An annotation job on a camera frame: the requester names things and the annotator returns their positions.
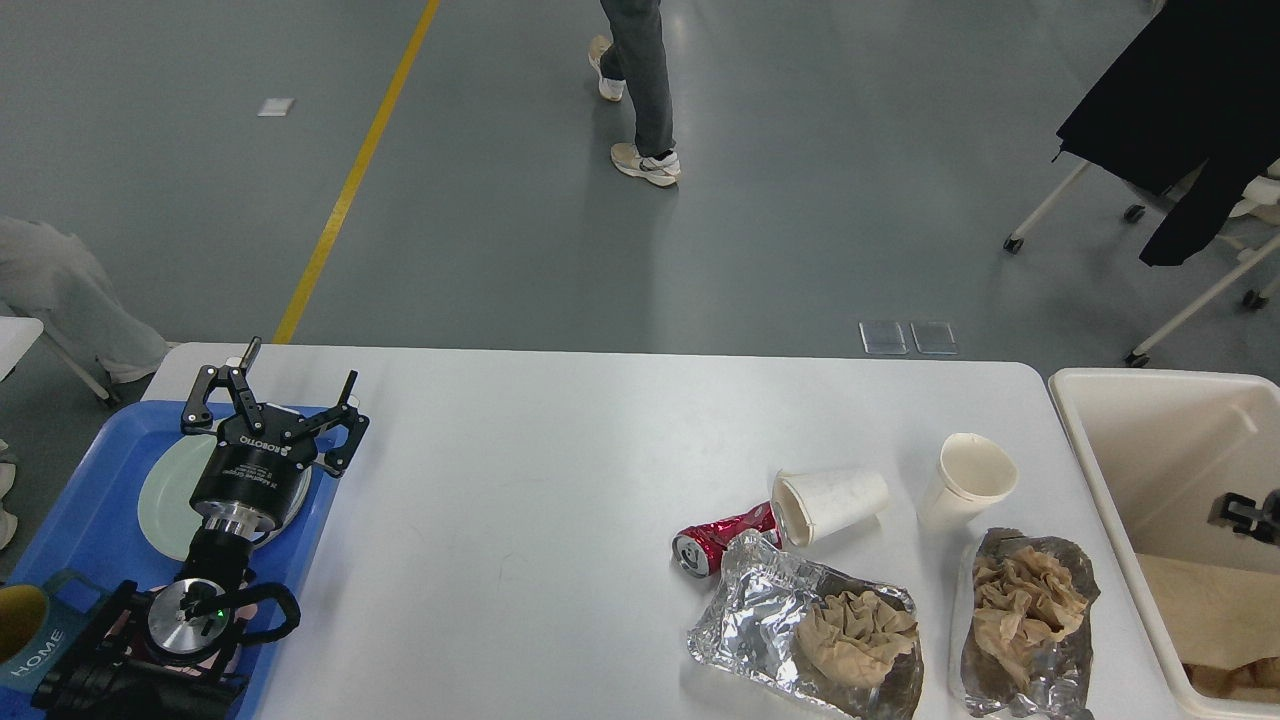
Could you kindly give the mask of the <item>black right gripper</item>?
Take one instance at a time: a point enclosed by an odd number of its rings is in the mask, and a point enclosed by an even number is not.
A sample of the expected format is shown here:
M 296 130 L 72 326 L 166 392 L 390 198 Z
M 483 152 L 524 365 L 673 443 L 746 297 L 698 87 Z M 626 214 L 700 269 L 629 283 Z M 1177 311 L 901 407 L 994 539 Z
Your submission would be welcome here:
M 1266 544 L 1279 546 L 1280 489 L 1271 491 L 1261 506 L 1249 497 L 1226 492 L 1211 506 L 1207 523 L 1228 528 L 1239 536 L 1257 536 Z

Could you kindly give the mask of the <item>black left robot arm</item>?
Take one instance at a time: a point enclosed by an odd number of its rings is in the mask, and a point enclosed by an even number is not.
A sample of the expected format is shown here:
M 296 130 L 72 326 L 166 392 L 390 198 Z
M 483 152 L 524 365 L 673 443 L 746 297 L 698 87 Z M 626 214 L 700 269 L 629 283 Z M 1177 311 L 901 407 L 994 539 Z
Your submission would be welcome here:
M 50 602 L 3 664 L 4 717 L 247 719 L 370 420 L 349 373 L 330 407 L 257 398 L 260 350 L 197 370 L 186 401 L 119 411 L 12 584 Z

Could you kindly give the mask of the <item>foil bag under right arm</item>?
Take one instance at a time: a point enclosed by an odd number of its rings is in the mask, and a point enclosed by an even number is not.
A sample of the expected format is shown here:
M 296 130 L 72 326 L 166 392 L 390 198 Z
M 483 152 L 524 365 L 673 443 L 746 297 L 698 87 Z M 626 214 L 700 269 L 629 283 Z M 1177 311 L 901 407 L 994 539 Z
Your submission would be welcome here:
M 1056 536 L 989 528 L 960 562 L 948 688 L 973 717 L 1091 719 L 1091 559 Z

